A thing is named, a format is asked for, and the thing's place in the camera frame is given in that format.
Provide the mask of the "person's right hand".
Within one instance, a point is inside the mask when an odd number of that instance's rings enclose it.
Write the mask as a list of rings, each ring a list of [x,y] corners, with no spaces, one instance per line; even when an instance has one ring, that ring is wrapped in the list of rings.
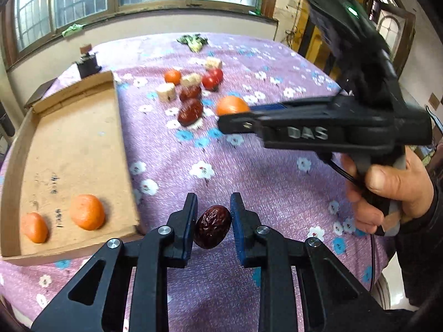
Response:
[[[402,223],[425,215],[435,192],[425,166],[409,147],[405,149],[405,169],[372,165],[366,173],[365,184],[369,191],[402,203]],[[365,233],[374,234],[384,223],[384,214],[370,205],[353,183],[345,182],[345,190],[354,211],[355,226]]]

